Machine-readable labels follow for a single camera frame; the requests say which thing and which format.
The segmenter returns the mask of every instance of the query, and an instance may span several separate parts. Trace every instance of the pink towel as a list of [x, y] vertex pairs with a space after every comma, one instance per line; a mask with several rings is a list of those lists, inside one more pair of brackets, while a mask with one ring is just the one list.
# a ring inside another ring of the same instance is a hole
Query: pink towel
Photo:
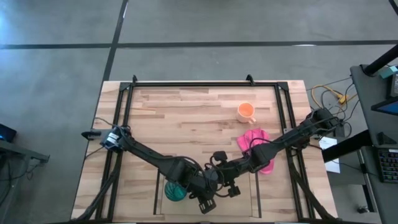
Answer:
[[[246, 152], [247, 150], [249, 150], [250, 147], [249, 144], [251, 140], [254, 138], [269, 139], [269, 136], [265, 131], [261, 130], [260, 128], [257, 128], [246, 131], [246, 133], [244, 133], [242, 136], [239, 136], [236, 139], [236, 142], [238, 143], [238, 146], [241, 148], [241, 150], [243, 152]], [[253, 141], [252, 147], [262, 143], [267, 143], [267, 142], [260, 139], [256, 139]], [[274, 159], [271, 159], [269, 165], [266, 166], [265, 168], [262, 168], [259, 172], [262, 174], [270, 174], [272, 170], [274, 170]]]

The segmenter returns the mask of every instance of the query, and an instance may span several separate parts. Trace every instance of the orange mug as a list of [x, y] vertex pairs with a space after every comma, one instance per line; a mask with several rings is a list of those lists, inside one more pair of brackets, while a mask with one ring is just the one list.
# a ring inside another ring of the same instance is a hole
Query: orange mug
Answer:
[[238, 112], [236, 113], [236, 119], [242, 123], [254, 124], [254, 107], [250, 103], [241, 103], [238, 106]]

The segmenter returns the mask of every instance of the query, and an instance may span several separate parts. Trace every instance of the concrete floor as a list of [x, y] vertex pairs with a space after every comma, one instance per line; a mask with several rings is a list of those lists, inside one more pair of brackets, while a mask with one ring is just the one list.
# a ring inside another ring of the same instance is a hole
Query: concrete floor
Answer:
[[[0, 0], [0, 44], [111, 43], [121, 4]], [[388, 0], [130, 0], [119, 42], [394, 40], [397, 20]], [[350, 66], [372, 62], [391, 47], [118, 49], [109, 79], [242, 80], [251, 74], [257, 80], [301, 79], [310, 88], [348, 77]], [[19, 145], [51, 154], [31, 181], [24, 179], [10, 223], [69, 219], [87, 145], [80, 133], [91, 126], [108, 54], [0, 50], [0, 123], [18, 130]], [[331, 87], [345, 91], [350, 83]], [[353, 134], [366, 129], [360, 106], [350, 122]], [[346, 203], [344, 195], [353, 190], [334, 179], [341, 218], [379, 222], [377, 215], [356, 214], [354, 204], [363, 196]]]

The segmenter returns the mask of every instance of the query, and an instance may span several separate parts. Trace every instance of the wooden table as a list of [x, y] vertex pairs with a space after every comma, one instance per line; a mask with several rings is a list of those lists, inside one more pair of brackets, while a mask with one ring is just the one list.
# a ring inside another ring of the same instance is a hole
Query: wooden table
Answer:
[[[288, 83], [295, 119], [299, 124], [310, 112], [305, 85], [301, 80], [288, 81]], [[97, 117], [107, 121], [113, 120], [119, 84], [120, 82], [104, 82], [96, 111]], [[256, 107], [255, 125], [239, 123], [234, 117], [237, 106], [244, 101], [251, 102]], [[283, 103], [285, 117], [290, 126], [285, 101]], [[124, 113], [123, 106], [120, 124]], [[271, 87], [260, 86], [135, 88], [129, 125], [137, 141], [162, 154], [190, 156], [201, 165], [208, 162], [214, 151], [226, 151], [228, 159], [241, 157], [236, 138], [248, 129], [262, 128], [269, 133], [271, 139], [282, 134], [275, 91]], [[96, 120], [93, 128], [110, 127]], [[99, 146], [99, 141], [90, 142], [87, 153]], [[85, 161], [72, 218], [78, 217], [98, 193], [105, 157], [106, 150], [100, 150]], [[328, 212], [336, 217], [336, 208], [320, 150], [308, 147], [303, 151], [303, 157], [311, 190]], [[216, 199], [217, 207], [206, 215], [200, 214], [196, 199], [184, 202], [188, 203], [184, 206], [181, 206], [181, 203], [170, 203], [163, 195], [164, 182], [161, 178], [156, 208], [159, 215], [154, 215], [157, 169], [130, 153], [124, 153], [113, 220], [114, 222], [296, 221], [285, 151], [279, 152], [275, 157], [273, 173], [259, 174], [258, 178], [262, 218], [258, 218], [254, 174], [242, 175], [237, 180], [242, 195], [224, 200]], [[302, 192], [300, 198], [304, 213], [307, 214]], [[106, 197], [104, 216], [108, 209], [107, 200], [109, 198]]]

